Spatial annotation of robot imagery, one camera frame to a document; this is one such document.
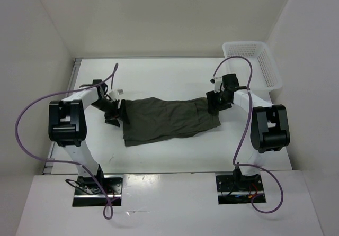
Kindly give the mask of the olive green shorts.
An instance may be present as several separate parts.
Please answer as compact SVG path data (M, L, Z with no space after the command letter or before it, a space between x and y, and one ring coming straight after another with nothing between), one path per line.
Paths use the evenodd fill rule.
M221 126L219 115L208 113L206 98L164 101L155 97L126 100L129 124L123 125L126 147L172 138L189 138Z

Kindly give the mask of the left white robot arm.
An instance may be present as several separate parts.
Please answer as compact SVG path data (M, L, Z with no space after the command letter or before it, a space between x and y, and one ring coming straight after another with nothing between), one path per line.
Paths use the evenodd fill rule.
M108 85L101 79L95 79L69 97L49 103L50 140L64 148L72 162L76 163L81 185L96 194L104 191L106 181L100 164L94 160L85 141L85 109L92 106L103 112L106 124L119 127L123 122L129 125L126 101L119 100L119 94L118 90L114 90L113 95L109 95Z

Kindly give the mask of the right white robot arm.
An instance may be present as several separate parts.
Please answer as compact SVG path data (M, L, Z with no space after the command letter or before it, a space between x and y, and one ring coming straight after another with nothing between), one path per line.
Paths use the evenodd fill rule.
M240 86L235 74L214 77L210 82L214 84L214 90L206 93L209 114L217 115L236 105L248 116L240 144L249 134L254 151L247 162L233 162L235 169L232 177L233 186L244 190L257 179L268 159L289 145L287 110L285 106L273 105L256 96L249 88Z

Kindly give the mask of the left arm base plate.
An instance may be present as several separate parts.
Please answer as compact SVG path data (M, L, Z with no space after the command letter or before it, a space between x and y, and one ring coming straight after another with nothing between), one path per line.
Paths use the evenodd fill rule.
M90 178L88 184L83 178L66 179L65 182L74 188L72 207L104 207L108 202L95 182ZM113 206L122 204L122 175L106 175L101 184Z

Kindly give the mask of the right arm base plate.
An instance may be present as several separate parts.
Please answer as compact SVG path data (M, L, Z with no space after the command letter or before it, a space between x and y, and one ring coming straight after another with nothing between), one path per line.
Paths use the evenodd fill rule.
M231 172L216 174L218 204L250 204L265 203L264 187L259 174L255 176L235 176Z

